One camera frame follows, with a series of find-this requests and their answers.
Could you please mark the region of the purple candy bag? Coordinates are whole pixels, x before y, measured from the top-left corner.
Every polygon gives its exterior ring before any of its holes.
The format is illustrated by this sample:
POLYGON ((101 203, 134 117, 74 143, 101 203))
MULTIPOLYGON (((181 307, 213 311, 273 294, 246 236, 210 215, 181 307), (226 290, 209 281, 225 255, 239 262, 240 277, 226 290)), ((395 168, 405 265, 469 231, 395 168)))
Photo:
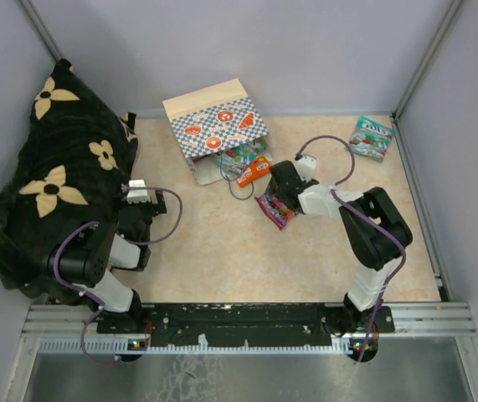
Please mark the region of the purple candy bag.
POLYGON ((287 207, 276 196, 262 194, 255 198, 264 215, 279 229, 283 230, 286 225, 298 215, 298 211, 287 207))

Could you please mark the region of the orange Fox's candy bag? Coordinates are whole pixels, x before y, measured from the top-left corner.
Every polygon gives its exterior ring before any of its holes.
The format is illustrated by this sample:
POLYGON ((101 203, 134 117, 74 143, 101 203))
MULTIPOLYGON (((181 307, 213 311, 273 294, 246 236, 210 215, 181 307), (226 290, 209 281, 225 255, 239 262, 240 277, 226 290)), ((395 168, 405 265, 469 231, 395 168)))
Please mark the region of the orange Fox's candy bag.
POLYGON ((272 163, 266 157, 257 157, 236 179, 237 184, 243 188, 255 180, 270 173, 272 163))

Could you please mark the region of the teal mint cherry candy bag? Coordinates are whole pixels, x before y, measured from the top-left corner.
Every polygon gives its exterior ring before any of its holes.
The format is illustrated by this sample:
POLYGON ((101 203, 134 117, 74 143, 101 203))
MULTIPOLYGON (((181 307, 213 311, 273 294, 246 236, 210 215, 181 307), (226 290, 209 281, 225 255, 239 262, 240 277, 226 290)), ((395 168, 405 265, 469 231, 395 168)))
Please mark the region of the teal mint cherry candy bag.
POLYGON ((224 178, 234 179, 266 149, 263 142, 246 142, 211 156, 224 178))

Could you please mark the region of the teal Fox's mint candy bag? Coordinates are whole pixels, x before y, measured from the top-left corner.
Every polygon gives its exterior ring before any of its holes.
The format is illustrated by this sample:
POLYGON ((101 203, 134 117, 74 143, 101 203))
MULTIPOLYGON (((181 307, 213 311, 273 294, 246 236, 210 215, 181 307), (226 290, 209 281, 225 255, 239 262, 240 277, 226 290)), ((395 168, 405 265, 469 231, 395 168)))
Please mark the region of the teal Fox's mint candy bag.
POLYGON ((382 162, 393 140, 393 134, 391 126, 360 116, 348 144, 354 154, 382 162))

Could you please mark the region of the checkered paper bag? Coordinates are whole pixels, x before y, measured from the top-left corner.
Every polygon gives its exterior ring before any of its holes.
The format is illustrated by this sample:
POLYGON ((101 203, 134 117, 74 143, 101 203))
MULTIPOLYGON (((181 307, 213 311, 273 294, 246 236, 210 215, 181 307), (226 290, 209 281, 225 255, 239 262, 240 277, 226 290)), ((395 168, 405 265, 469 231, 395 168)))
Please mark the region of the checkered paper bag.
POLYGON ((263 142, 269 130, 238 79, 163 101, 177 143, 200 185, 221 180, 211 156, 246 142, 263 142))

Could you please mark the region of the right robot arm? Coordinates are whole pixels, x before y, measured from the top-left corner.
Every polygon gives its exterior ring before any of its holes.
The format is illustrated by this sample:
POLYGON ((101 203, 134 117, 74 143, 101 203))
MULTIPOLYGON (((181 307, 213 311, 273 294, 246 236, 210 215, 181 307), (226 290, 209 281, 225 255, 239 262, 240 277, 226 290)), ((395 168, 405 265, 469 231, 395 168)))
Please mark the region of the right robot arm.
POLYGON ((374 187, 366 192, 324 186, 299 174, 291 161, 270 168, 270 181, 256 199, 278 229, 298 214, 326 216, 342 223, 358 268, 343 299, 340 328, 361 332, 374 321, 390 275, 405 262, 413 234, 387 192, 374 187))

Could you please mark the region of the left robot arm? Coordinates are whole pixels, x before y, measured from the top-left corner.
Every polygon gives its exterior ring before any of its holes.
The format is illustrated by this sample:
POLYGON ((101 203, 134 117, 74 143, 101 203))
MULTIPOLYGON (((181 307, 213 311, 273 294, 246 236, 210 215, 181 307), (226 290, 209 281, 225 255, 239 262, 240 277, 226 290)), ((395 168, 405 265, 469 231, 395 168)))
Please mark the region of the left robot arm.
POLYGON ((154 194, 156 200, 151 201, 146 190, 128 193, 120 201, 116 223, 67 221, 42 258, 43 273, 63 290, 74 291, 92 310, 103 310, 97 318, 100 333, 135 332, 144 324, 140 296, 111 270, 145 270, 151 255, 152 221, 167 212, 163 191, 154 194))

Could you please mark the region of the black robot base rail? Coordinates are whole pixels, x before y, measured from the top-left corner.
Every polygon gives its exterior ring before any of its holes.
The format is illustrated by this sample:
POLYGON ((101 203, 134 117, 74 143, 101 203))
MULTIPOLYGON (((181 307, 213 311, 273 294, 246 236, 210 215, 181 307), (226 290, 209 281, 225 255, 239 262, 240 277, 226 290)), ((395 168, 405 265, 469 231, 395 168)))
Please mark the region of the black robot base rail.
POLYGON ((103 312, 99 334, 140 333, 153 347, 329 346, 331 337, 367 330, 372 311, 343 303, 140 303, 128 312, 103 312))

